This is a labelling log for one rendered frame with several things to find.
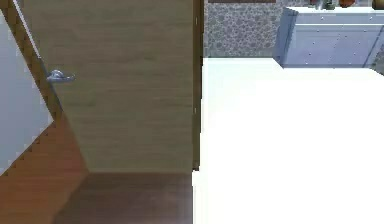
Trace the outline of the light wooden room door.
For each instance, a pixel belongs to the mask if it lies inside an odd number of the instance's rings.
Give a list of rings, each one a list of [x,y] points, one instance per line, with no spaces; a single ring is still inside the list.
[[[90,171],[191,171],[194,0],[20,2]]]

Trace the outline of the white chest of drawers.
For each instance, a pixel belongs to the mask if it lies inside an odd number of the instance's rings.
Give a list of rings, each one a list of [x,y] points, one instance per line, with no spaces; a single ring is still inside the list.
[[[273,59],[283,68],[369,68],[384,46],[384,10],[286,7]]]

